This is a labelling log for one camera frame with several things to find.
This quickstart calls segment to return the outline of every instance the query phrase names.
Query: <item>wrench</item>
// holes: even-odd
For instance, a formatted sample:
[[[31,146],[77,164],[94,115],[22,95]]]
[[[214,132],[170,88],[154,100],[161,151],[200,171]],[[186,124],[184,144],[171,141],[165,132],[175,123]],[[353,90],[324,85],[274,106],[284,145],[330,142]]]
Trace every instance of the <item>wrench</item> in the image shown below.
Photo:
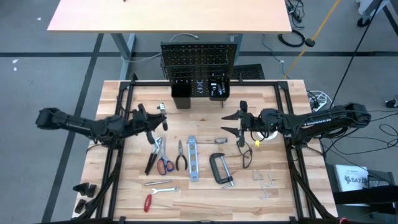
[[[173,187],[170,189],[151,189],[151,190],[152,190],[152,194],[156,194],[157,192],[171,192],[171,191],[177,192],[180,189],[178,187]]]

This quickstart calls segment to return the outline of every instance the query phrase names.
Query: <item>tool holder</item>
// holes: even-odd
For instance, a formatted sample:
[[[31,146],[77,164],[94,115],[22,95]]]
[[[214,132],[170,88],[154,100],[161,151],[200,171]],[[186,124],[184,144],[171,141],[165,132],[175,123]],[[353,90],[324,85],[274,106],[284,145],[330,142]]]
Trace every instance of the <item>tool holder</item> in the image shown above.
[[[191,97],[225,101],[233,72],[237,44],[161,43],[160,66],[169,80],[178,109],[189,109]]]
[[[214,178],[215,178],[217,183],[219,183],[219,184],[225,184],[225,183],[228,183],[228,182],[232,183],[233,182],[233,178],[229,174],[229,171],[228,171],[228,168],[227,168],[227,166],[225,164],[223,156],[224,156],[224,153],[214,153],[214,154],[212,154],[210,156],[211,171],[213,171],[213,175],[214,175]],[[227,173],[227,178],[224,178],[224,179],[222,179],[220,177],[220,172],[218,172],[218,168],[217,168],[217,164],[216,164],[216,158],[219,158],[219,157],[223,161],[224,169],[225,169],[225,171]]]

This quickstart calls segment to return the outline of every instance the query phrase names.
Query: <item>pliers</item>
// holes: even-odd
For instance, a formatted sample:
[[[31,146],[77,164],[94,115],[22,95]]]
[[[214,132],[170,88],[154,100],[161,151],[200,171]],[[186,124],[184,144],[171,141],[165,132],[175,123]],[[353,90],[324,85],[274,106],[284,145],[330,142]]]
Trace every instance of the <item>pliers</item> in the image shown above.
[[[175,168],[177,170],[179,170],[178,169],[178,160],[180,159],[180,157],[182,157],[182,159],[184,159],[184,161],[185,161],[185,170],[186,170],[188,168],[188,162],[187,162],[187,158],[185,158],[184,152],[182,150],[181,140],[179,140],[179,142],[178,142],[178,156],[177,156],[177,160],[175,161]]]
[[[147,167],[145,168],[146,175],[149,175],[149,172],[156,161],[156,157],[160,151],[160,145],[162,144],[162,141],[163,141],[162,137],[159,137],[155,140],[154,149],[152,150],[152,153],[149,156]]]

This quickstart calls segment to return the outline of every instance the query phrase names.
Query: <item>red handle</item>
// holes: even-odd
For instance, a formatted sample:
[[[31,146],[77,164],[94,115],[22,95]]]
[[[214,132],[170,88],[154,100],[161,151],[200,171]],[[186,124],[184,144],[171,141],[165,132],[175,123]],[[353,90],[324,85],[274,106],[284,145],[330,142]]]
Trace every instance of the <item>red handle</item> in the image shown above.
[[[149,211],[150,204],[152,202],[152,195],[148,195],[147,198],[145,199],[145,205],[144,205],[144,212]]]

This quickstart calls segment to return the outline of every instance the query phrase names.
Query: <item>wooden workbench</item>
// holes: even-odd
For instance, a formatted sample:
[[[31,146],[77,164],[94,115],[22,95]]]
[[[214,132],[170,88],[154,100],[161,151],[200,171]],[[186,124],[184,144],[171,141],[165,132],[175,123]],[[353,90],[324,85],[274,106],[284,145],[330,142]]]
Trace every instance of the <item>wooden workbench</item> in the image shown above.
[[[284,0],[61,0],[48,30],[291,32]]]
[[[288,82],[295,114],[310,112],[303,80],[289,80]],[[114,114],[119,84],[120,81],[104,83],[96,119]],[[273,140],[263,141],[260,147],[254,147],[253,141],[247,134],[246,141],[254,152],[250,167],[243,169],[242,157],[235,144],[236,138],[220,129],[221,126],[239,126],[238,121],[223,121],[221,117],[236,112],[239,109],[240,100],[247,101],[249,112],[255,116],[263,108],[277,108],[274,89],[271,86],[232,86],[231,96],[224,103],[223,109],[219,101],[192,98],[192,108],[189,110],[176,109],[170,97],[169,86],[135,86],[131,109],[143,103],[148,113],[158,113],[156,106],[161,102],[166,105],[169,130],[163,131],[160,125],[156,134],[166,135],[167,156],[170,160],[175,161],[178,140],[181,139],[185,143],[189,135],[196,137],[200,180],[190,182],[187,170],[175,170],[166,176],[161,176],[155,166],[150,175],[145,175],[144,169],[152,150],[151,145],[147,142],[145,134],[127,138],[114,218],[125,216],[127,220],[276,221],[288,220],[289,216],[296,216],[282,136],[279,134]],[[209,144],[214,141],[214,138],[220,137],[228,137],[229,143],[219,146]],[[184,154],[187,156],[187,145],[183,145]],[[315,149],[320,148],[316,140],[310,142],[309,146]],[[88,152],[81,182],[101,185],[106,152],[106,148],[101,146],[94,147]],[[221,189],[222,185],[215,182],[209,163],[209,156],[215,152],[226,154],[226,163],[234,178],[235,187]],[[303,153],[311,189],[326,209],[331,214],[337,215],[322,156],[307,149],[303,149]],[[264,174],[266,184],[269,184],[267,173],[272,172],[274,184],[267,188],[269,196],[267,200],[259,198],[264,195],[264,192],[260,188],[261,182],[253,181],[253,170],[260,170]],[[173,182],[148,187],[143,185],[146,182],[162,179],[172,179]],[[151,193],[151,188],[175,186],[180,188],[179,192],[161,192],[153,195],[149,212],[143,211],[145,198]],[[105,214],[108,211],[110,195],[111,189],[108,190],[104,203]],[[76,202],[81,198],[91,200],[79,194]],[[307,214],[308,210],[302,192],[301,199],[304,212]]]

